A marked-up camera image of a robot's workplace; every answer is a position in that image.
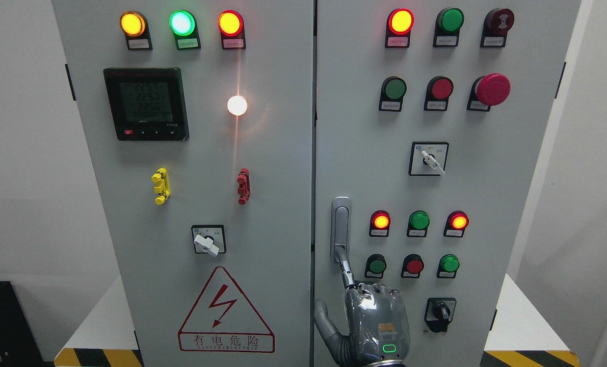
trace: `green push button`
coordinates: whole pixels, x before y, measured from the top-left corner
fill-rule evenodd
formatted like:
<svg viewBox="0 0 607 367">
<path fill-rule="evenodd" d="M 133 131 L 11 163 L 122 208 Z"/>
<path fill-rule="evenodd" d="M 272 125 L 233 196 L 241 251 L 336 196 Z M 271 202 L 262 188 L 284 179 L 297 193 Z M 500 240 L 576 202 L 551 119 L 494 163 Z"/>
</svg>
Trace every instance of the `green push button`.
<svg viewBox="0 0 607 367">
<path fill-rule="evenodd" d="M 374 274 L 382 274 L 387 269 L 387 264 L 383 260 L 374 260 L 369 264 L 369 271 Z"/>
<path fill-rule="evenodd" d="M 464 25 L 464 13 L 457 8 L 447 9 L 441 12 L 439 28 L 446 33 L 452 33 Z"/>
<path fill-rule="evenodd" d="M 454 273 L 460 268 L 460 261 L 455 255 L 446 255 L 439 261 L 439 267 L 444 272 Z"/>
<path fill-rule="evenodd" d="M 410 216 L 410 225 L 414 229 L 425 229 L 430 225 L 428 213 L 424 211 L 413 212 Z"/>
<path fill-rule="evenodd" d="M 394 344 L 385 344 L 383 346 L 383 352 L 385 352 L 385 353 L 396 353 L 396 346 Z"/>
<path fill-rule="evenodd" d="M 396 77 L 387 82 L 387 86 L 385 86 L 385 95 L 391 99 L 400 99 L 405 95 L 407 89 L 405 82 Z"/>
</svg>

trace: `metal surface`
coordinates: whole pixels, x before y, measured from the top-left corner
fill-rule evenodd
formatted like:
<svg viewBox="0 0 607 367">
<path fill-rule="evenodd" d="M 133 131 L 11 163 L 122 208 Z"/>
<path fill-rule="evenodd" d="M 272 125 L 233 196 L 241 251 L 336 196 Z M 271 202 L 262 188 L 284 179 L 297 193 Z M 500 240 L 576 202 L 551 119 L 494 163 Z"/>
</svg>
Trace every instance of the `metal surface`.
<svg viewBox="0 0 607 367">
<path fill-rule="evenodd" d="M 52 3 L 145 365 L 309 365 L 313 2 Z M 179 9 L 194 14 L 201 49 L 177 50 L 168 19 Z M 226 9 L 242 14 L 247 49 L 222 49 L 217 18 Z M 127 49 L 119 27 L 127 10 L 147 18 L 153 50 Z M 179 67 L 189 140 L 119 142 L 107 67 Z M 248 102 L 237 119 L 226 108 L 236 94 Z M 170 170 L 171 197 L 161 206 L 149 179 L 157 167 Z M 237 196 L 242 167 L 252 175 L 245 206 Z M 226 253 L 195 254 L 195 224 L 224 225 Z M 211 277 L 217 266 L 224 269 Z M 228 302 L 215 308 L 204 299 L 222 284 L 228 289 L 216 304 L 232 300 L 224 298 L 231 291 L 238 299 L 223 319 Z M 180 350 L 177 333 L 200 294 L 188 325 L 201 326 L 187 337 L 255 332 L 264 328 L 259 313 L 275 351 Z M 196 319 L 204 316 L 210 320 Z"/>
<path fill-rule="evenodd" d="M 360 265 L 383 254 L 382 282 L 404 295 L 408 366 L 480 362 L 578 6 L 578 0 L 318 2 L 315 297 L 326 300 L 332 318 L 343 314 L 340 269 L 325 246 L 331 201 L 346 195 L 350 261 Z M 385 49 L 387 16 L 399 7 L 415 15 L 410 48 Z M 436 17 L 446 7 L 464 12 L 459 46 L 433 48 Z M 485 16 L 501 7 L 515 13 L 506 47 L 480 48 Z M 493 72 L 510 79 L 511 95 L 490 112 L 467 111 L 473 81 Z M 408 86 L 403 109 L 380 112 L 382 81 L 392 75 Z M 424 112 L 427 84 L 436 76 L 449 77 L 455 89 L 446 112 Z M 415 141 L 450 144 L 446 175 L 409 176 Z M 377 209 L 391 215 L 386 238 L 367 234 Z M 414 211 L 430 216 L 426 238 L 406 236 Z M 470 219 L 461 239 L 443 236 L 453 211 Z M 425 269 L 419 279 L 402 279 L 398 269 L 411 253 Z M 438 279 L 438 262 L 449 253 L 461 262 L 457 277 Z M 448 333 L 425 332 L 427 299 L 435 297 L 459 303 Z M 315 365 L 333 365 L 315 337 Z"/>
</svg>

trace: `glowing light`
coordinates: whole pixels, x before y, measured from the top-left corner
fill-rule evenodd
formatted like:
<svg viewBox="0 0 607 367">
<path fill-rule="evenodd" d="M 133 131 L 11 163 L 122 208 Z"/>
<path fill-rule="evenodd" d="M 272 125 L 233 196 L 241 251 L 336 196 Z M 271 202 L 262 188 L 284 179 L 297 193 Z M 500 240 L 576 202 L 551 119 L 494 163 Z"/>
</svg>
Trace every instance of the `glowing light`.
<svg viewBox="0 0 607 367">
<path fill-rule="evenodd" d="M 124 12 L 120 17 L 120 27 L 129 37 L 138 37 L 145 33 L 147 22 L 138 12 Z"/>
<path fill-rule="evenodd" d="M 414 14 L 408 9 L 396 9 L 387 21 L 389 29 L 397 35 L 408 33 L 414 25 Z"/>
<path fill-rule="evenodd" d="M 191 35 L 195 25 L 194 17 L 185 10 L 177 10 L 170 16 L 170 27 L 176 35 Z"/>
<path fill-rule="evenodd" d="M 220 31 L 229 37 L 240 34 L 245 25 L 240 13 L 235 10 L 225 10 L 217 19 Z"/>
<path fill-rule="evenodd" d="M 242 116 L 247 111 L 247 100 L 241 95 L 234 95 L 228 99 L 226 107 L 231 114 Z"/>
<path fill-rule="evenodd" d="M 451 227 L 455 229 L 464 229 L 468 225 L 468 218 L 465 214 L 455 214 L 451 218 Z"/>
<path fill-rule="evenodd" d="M 378 228 L 378 229 L 387 228 L 388 225 L 389 225 L 388 216 L 384 216 L 383 214 L 380 214 L 379 216 L 377 216 L 374 219 L 374 226 L 376 226 L 376 228 Z"/>
</svg>

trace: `yellow indicator light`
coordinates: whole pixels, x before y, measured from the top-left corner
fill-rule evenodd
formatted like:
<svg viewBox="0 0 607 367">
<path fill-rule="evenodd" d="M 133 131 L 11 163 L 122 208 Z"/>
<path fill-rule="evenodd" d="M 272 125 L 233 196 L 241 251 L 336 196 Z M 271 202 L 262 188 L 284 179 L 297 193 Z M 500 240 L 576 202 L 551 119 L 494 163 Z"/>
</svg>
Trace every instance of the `yellow indicator light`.
<svg viewBox="0 0 607 367">
<path fill-rule="evenodd" d="M 389 29 L 397 35 L 408 33 L 414 24 L 414 15 L 408 9 L 396 9 L 389 15 Z"/>
<path fill-rule="evenodd" d="M 386 228 L 389 225 L 389 218 L 387 216 L 377 216 L 374 219 L 374 226 L 379 229 Z"/>
<path fill-rule="evenodd" d="M 244 26 L 244 21 L 242 20 L 240 13 L 234 10 L 226 10 L 220 14 L 220 17 L 217 19 L 217 24 L 224 35 L 233 37 L 240 34 L 242 27 Z"/>
<path fill-rule="evenodd" d="M 235 116 L 242 116 L 247 111 L 247 100 L 241 95 L 234 95 L 228 99 L 226 108 Z"/>
<path fill-rule="evenodd" d="M 138 37 L 145 33 L 147 22 L 138 12 L 124 12 L 120 17 L 120 27 L 129 37 Z"/>
<path fill-rule="evenodd" d="M 451 225 L 455 229 L 463 229 L 464 227 L 466 227 L 466 225 L 468 225 L 468 219 L 465 216 L 453 217 Z"/>
</svg>

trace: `high voltage warning triangle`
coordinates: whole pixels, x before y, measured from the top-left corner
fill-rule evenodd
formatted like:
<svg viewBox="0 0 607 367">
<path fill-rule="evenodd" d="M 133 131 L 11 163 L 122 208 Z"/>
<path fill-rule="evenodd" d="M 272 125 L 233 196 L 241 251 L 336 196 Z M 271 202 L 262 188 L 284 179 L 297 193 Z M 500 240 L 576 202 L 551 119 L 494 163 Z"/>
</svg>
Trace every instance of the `high voltage warning triangle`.
<svg viewBox="0 0 607 367">
<path fill-rule="evenodd" d="M 224 267 L 215 267 L 179 329 L 182 351 L 273 353 L 274 333 Z"/>
</svg>

